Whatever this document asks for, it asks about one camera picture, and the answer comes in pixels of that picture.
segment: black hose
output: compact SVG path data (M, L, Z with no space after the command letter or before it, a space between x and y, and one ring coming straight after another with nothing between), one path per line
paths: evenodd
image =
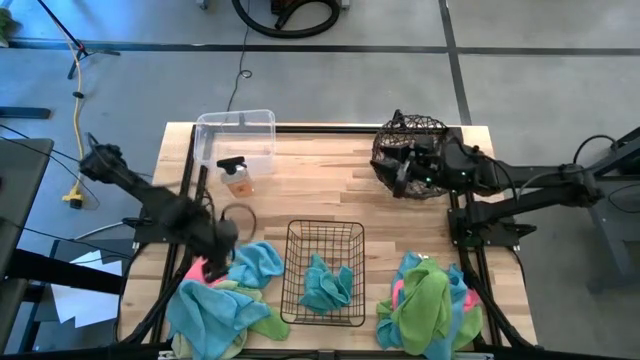
M323 22L320 25L316 25L314 27L310 27L308 29L303 29L303 30L281 30L284 24L286 24L287 21L289 20L289 17L291 17L291 15L293 15L293 13L300 6L306 5L312 2L321 2L331 8L331 15L325 22ZM320 33L323 33L329 30L329 28L331 28L338 21L338 17L340 16L340 5L336 0L297 0L291 3L282 11L282 14L280 14L280 16L278 17L278 21L276 22L276 25L275 25L276 28L270 29L266 26L262 26L258 24L251 17L249 17L249 14L247 14L247 12L242 7L242 4L240 4L240 0L231 0L231 3L233 4L233 7L236 9L238 16L240 16L240 19L242 19L242 21L244 21L244 23L247 24L247 26L249 26L250 28L259 32L262 35L266 35L273 38L279 38L279 39L302 39L302 38L318 35Z

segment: wire basket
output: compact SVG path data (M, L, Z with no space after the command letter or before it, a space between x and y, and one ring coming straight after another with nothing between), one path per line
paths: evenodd
M311 256L318 254L336 275L341 266L353 270L351 303L325 315L300 304L304 295L304 274ZM334 221L294 220L289 223L285 251L280 316L289 324L361 326L365 320L364 227Z
M382 160L385 158L382 152L382 146L388 145L406 145L421 138L432 138L435 145L444 142L448 136L448 128L440 120L430 116L422 115L404 115L400 110L396 110L393 119L384 124L375 139L373 140L372 160ZM389 190L393 190L393 182L386 179L377 170L376 177L384 183ZM425 183L424 181L410 181L403 197L425 200L432 197L438 197L447 193L447 190L441 189Z

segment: gray floor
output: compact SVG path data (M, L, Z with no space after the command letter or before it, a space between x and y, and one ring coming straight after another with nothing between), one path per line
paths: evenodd
M17 37L61 38L35 0L9 2L22 23ZM245 29L223 0L214 0L207 12L187 0L47 3L85 40L240 44ZM352 3L336 27L320 36L283 42L251 32L248 43L445 45L437 0ZM640 2L634 0L450 0L449 8L458 46L640 47ZM273 22L266 0L252 0L252 13ZM325 14L322 6L305 6L291 26ZM224 111L239 56L93 56L83 64L82 130L119 144L132 168L152 172L167 121ZM71 92L76 84L65 78L70 61L66 51L0 50L0 104L51 108L51 120L3 123L53 138L56 148L75 154ZM490 127L496 153L507 162L569 162L589 135L618 137L640 124L640 57L461 56L460 62L472 122ZM245 68L254 76L241 79L234 109L271 109L279 121L383 123L401 108L460 124L447 55L251 52ZM584 162L605 145L594 142ZM88 185L101 200L98 210L71 210L60 197L72 182L50 165L28 226L73 236L138 212L135 201L100 184ZM522 246L539 343L553 350L640 357L639 289L594 296L585 288L588 279L610 267L587 212L556 207L520 220L539 227ZM48 253L49 244L27 233L21 240L21 247L41 253ZM44 333L51 339L55 328ZM83 336L72 343L89 344Z

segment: wooden table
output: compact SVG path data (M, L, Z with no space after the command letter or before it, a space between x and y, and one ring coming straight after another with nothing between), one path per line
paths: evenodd
M180 182L192 125L167 124L154 184ZM478 145L493 156L487 127L466 126L462 127L462 133L465 143ZM251 205L258 216L256 239L270 241L283 258L287 225L291 220L354 221L364 225L364 325L357 328L292 325L287 341L276 342L250 334L246 349L380 350L375 338L375 305L389 297L391 279L405 252L430 255L443 268L459 262L446 224L448 197L423 202L394 199L375 178L369 165L373 137L370 134L278 134L274 174L254 177L254 196L240 200ZM194 183L197 173L194 171ZM238 201L215 174L209 176L208 188L218 209ZM133 331L156 300L166 253L167 245L151 244L133 264L122 301L120 338ZM502 248L487 248L486 254L496 302L524 338L536 343L522 273L513 254ZM281 292L282 278L273 280L263 290L267 303L275 307L280 305ZM483 333L485 339L490 339L487 326Z

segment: black floor stripe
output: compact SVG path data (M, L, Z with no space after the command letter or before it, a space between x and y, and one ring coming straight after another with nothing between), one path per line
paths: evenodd
M510 47L458 47L464 55L521 55L521 56L640 56L634 48L510 48Z
M156 51L156 52L240 52L242 45L221 44L151 44L84 41L90 50ZM18 49L67 49L58 40L11 40L9 46ZM318 53L391 53L445 54L445 46L368 46L368 45L247 45L247 52L318 52Z
M453 35L453 25L451 24L449 6L447 5L447 0L438 0L438 3L440 4L442 25L444 26L444 38L447 42L449 65L451 66L451 76L453 77L453 90L456 94L458 112L460 113L460 124L471 125L471 113L469 112L467 94L464 92L462 70L460 69L460 59L458 58L458 52L456 51L456 39Z

